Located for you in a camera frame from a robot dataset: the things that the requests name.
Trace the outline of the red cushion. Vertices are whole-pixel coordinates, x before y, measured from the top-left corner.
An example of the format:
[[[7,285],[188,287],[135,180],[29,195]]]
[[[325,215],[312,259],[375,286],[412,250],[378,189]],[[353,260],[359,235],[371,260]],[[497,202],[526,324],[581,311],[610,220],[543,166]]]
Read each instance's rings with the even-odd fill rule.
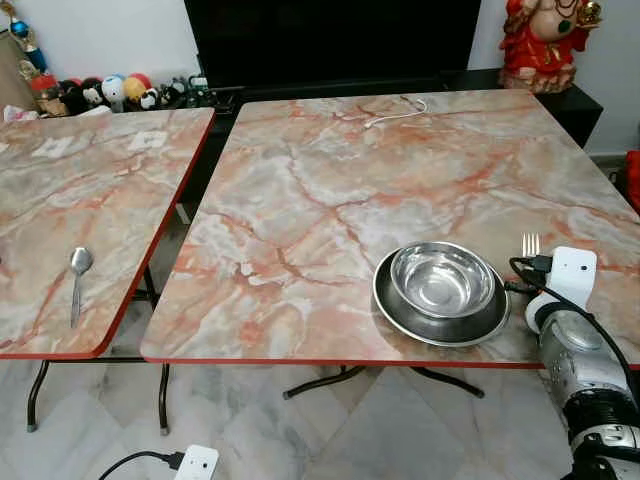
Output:
[[[640,151],[627,151],[623,168],[623,195],[636,212],[640,210]]]

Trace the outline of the orange red round toy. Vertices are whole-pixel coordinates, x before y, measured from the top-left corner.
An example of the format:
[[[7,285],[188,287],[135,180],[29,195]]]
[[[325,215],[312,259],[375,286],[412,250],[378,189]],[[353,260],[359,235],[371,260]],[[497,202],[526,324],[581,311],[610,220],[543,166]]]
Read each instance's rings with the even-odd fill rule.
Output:
[[[124,78],[123,82],[125,99],[131,102],[138,102],[151,87],[150,78],[148,78],[146,74],[129,74],[128,77]]]

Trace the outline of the white blue round toy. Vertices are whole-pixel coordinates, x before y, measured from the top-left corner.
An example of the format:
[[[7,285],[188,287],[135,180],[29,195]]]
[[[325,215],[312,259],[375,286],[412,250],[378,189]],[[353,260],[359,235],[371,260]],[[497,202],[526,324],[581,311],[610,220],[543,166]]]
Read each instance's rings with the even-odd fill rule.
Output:
[[[108,76],[102,79],[100,90],[106,104],[114,113],[122,113],[125,104],[123,76]]]

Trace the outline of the silver metal spoon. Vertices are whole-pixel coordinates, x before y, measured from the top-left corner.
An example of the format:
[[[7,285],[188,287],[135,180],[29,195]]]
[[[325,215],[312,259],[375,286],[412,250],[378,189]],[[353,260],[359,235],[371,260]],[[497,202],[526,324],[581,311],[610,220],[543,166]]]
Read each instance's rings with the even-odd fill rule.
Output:
[[[92,268],[93,255],[86,247],[74,248],[70,255],[70,270],[73,273],[72,300],[70,300],[70,328],[74,329],[81,319],[82,278]]]

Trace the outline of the red laughing buddha statue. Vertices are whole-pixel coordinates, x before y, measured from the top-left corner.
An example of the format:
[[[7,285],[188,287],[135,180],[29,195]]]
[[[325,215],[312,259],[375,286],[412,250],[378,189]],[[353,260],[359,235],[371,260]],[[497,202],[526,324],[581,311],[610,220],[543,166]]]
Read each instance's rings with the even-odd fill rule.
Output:
[[[584,51],[590,32],[602,23],[595,0],[507,0],[504,65],[500,87],[532,93],[561,93],[572,86],[573,51]]]

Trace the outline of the black television screen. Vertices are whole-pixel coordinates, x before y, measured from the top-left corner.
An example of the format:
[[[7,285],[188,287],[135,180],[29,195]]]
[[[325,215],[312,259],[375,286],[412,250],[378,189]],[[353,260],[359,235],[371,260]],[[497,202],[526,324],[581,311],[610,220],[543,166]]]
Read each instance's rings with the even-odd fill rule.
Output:
[[[467,67],[481,0],[184,0],[212,87],[406,81]]]

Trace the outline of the stainless steel bowl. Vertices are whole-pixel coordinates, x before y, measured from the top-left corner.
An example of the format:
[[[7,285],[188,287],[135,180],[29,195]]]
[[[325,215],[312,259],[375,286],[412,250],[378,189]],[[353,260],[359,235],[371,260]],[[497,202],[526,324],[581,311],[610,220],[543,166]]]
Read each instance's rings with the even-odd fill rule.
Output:
[[[390,282],[421,315],[465,317],[493,301],[497,275],[477,253],[460,244],[422,241],[390,255]]]

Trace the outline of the large marble folding table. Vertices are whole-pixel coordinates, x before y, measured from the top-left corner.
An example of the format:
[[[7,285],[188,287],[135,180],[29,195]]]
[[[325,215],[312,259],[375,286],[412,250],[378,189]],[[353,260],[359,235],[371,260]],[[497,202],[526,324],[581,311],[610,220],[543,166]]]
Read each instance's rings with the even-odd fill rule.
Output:
[[[502,276],[521,234],[598,256],[588,310],[640,360],[640,220],[522,90],[248,102],[148,320],[155,364],[539,369],[515,301],[476,346],[399,332],[372,297],[380,261],[419,241]]]

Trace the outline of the small marble folding table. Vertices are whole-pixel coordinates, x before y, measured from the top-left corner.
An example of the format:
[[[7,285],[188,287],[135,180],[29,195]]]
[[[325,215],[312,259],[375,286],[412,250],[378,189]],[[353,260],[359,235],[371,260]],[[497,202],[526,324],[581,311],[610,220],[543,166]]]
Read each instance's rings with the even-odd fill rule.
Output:
[[[64,116],[0,125],[0,358],[35,358],[26,428],[54,364],[116,364],[133,302],[155,305],[150,261],[216,118],[211,108]],[[70,255],[86,247],[70,328]]]

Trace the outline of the red capped plush toy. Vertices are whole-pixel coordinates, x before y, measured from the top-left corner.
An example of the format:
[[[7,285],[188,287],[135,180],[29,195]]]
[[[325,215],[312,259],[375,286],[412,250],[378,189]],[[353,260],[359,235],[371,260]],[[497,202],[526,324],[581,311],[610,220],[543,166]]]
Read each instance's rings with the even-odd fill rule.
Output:
[[[38,109],[47,116],[67,116],[67,105],[61,101],[61,86],[54,76],[36,76],[29,81],[35,92]]]

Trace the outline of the blue hanging ornament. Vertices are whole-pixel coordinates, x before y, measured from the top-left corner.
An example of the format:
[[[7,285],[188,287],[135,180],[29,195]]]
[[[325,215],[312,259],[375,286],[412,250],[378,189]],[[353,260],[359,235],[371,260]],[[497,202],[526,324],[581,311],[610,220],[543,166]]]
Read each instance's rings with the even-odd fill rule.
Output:
[[[31,61],[33,67],[41,74],[49,73],[49,63],[47,63],[44,50],[37,45],[35,33],[32,32],[31,27],[24,20],[12,15],[10,17],[9,31],[13,32],[13,35],[17,37],[20,50]]]

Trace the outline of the black white panda plush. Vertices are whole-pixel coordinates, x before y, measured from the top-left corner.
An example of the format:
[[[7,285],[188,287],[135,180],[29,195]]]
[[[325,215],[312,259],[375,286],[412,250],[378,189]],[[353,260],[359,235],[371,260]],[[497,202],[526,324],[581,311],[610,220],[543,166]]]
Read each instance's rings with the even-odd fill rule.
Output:
[[[79,86],[81,86],[81,95],[88,110],[108,104],[108,100],[105,99],[104,93],[102,93],[102,81],[100,78],[90,77],[83,79]]]

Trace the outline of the stainless steel plate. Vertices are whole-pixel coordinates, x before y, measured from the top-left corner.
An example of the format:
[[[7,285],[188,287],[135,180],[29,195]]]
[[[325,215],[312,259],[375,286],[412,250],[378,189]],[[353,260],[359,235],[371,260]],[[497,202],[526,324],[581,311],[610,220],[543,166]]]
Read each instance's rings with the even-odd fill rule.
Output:
[[[380,314],[399,332],[431,346],[466,347],[493,338],[507,324],[507,293],[499,288],[497,270],[489,262],[497,279],[497,293],[488,306],[465,317],[431,317],[413,310],[392,287],[390,255],[394,252],[396,250],[390,251],[380,261],[372,283],[372,297]]]

